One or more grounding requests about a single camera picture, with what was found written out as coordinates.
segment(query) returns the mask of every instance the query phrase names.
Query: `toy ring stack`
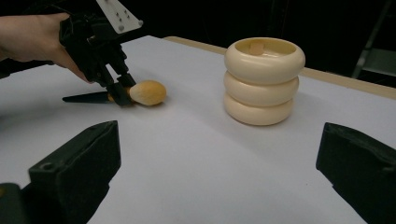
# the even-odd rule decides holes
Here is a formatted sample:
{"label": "toy ring stack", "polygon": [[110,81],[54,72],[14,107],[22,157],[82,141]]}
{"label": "toy ring stack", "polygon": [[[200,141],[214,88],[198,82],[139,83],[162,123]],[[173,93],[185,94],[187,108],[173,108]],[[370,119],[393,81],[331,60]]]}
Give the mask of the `toy ring stack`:
{"label": "toy ring stack", "polygon": [[224,63],[224,106],[234,119],[271,125],[290,115],[305,66],[298,46],[277,38],[246,38],[227,48]]}

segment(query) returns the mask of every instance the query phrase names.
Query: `human hand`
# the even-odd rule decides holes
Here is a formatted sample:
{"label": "human hand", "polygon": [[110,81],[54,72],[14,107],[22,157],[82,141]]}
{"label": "human hand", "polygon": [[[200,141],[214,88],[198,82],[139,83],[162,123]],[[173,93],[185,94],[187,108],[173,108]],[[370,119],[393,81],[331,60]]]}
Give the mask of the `human hand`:
{"label": "human hand", "polygon": [[60,22],[67,13],[0,17],[0,61],[52,61],[84,81],[84,74],[59,42]]}

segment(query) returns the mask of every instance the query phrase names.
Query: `table edge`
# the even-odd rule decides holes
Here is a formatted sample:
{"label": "table edge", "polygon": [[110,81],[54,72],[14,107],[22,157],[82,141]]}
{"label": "table edge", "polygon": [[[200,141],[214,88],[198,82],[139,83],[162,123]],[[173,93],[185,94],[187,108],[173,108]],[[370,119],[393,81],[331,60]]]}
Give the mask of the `table edge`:
{"label": "table edge", "polygon": [[[172,42],[175,42],[178,44],[183,44],[183,45],[187,45],[190,47],[198,48],[198,49],[204,49],[204,50],[211,51],[211,52],[218,53],[218,54],[224,54],[225,51],[227,50],[222,47],[209,45],[206,43],[202,43],[202,42],[198,42],[198,41],[194,41],[194,40],[190,40],[187,38],[178,37],[178,36],[174,36],[174,35],[166,36],[163,39],[172,41]],[[375,83],[357,80],[352,77],[343,77],[340,75],[322,72],[322,71],[307,68],[307,67],[305,67],[303,69],[301,75],[304,77],[311,77],[311,78],[314,78],[317,80],[329,82],[329,83],[347,87],[350,89],[354,89],[354,90],[358,90],[358,91],[365,91],[365,92],[368,92],[368,93],[371,93],[374,95],[383,96],[383,97],[387,97],[387,98],[396,100],[396,88],[381,86],[381,85],[378,85]]]}

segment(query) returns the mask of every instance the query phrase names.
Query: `white tabletop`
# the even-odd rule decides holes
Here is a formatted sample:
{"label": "white tabletop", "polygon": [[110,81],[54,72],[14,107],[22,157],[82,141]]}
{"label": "white tabletop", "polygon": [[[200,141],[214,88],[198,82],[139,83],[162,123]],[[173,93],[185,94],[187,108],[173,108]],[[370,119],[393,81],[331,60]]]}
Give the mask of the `white tabletop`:
{"label": "white tabletop", "polygon": [[122,165],[90,224],[365,223],[316,169],[325,122],[396,147],[396,101],[300,77],[291,115],[249,126],[227,115],[220,54],[145,36],[123,44],[131,74],[160,81],[158,106],[71,104],[103,91],[45,65],[0,80],[0,183],[84,129],[117,120]]}

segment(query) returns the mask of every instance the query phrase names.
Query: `cream ring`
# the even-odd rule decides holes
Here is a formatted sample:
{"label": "cream ring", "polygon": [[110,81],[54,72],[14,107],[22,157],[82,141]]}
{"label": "cream ring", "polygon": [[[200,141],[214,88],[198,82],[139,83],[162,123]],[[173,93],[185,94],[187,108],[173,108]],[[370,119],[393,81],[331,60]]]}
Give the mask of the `cream ring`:
{"label": "cream ring", "polygon": [[[255,50],[253,54],[251,49],[257,46],[262,46],[262,49]],[[268,85],[297,77],[305,66],[305,55],[289,41],[252,37],[231,44],[224,55],[224,63],[227,70],[238,79]]]}
{"label": "cream ring", "polygon": [[281,105],[249,106],[243,105],[229,94],[224,94],[224,106],[227,113],[243,123],[251,125],[271,125],[286,119],[293,108],[293,99]]}
{"label": "cream ring", "polygon": [[229,72],[224,74],[224,87],[227,93],[244,105],[280,105],[290,100],[297,92],[299,78],[275,85],[247,84]]}

